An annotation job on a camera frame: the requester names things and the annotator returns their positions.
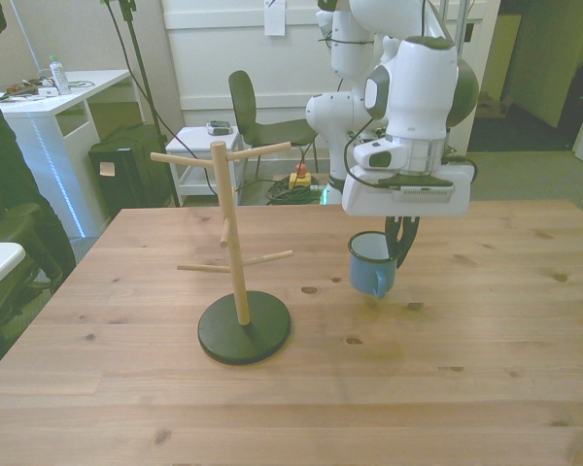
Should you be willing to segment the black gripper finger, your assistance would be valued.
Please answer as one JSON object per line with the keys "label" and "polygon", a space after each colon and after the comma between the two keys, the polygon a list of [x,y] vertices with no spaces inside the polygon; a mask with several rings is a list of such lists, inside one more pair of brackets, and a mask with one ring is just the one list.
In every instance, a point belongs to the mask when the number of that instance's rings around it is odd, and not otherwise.
{"label": "black gripper finger", "polygon": [[402,219],[399,216],[385,218],[385,239],[389,257],[400,257],[401,255],[401,244],[398,239],[401,222]]}
{"label": "black gripper finger", "polygon": [[403,264],[408,252],[412,248],[419,229],[419,220],[418,217],[413,216],[402,217],[400,219],[401,237],[399,244],[401,252],[397,260],[397,267]]}

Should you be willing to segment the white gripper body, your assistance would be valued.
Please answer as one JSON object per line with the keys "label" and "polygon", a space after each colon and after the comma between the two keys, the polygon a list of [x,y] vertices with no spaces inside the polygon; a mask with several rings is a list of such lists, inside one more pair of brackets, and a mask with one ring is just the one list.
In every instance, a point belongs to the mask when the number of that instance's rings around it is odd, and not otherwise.
{"label": "white gripper body", "polygon": [[365,170],[347,176],[342,206],[350,216],[460,216],[470,198],[472,167],[443,165],[429,175]]}

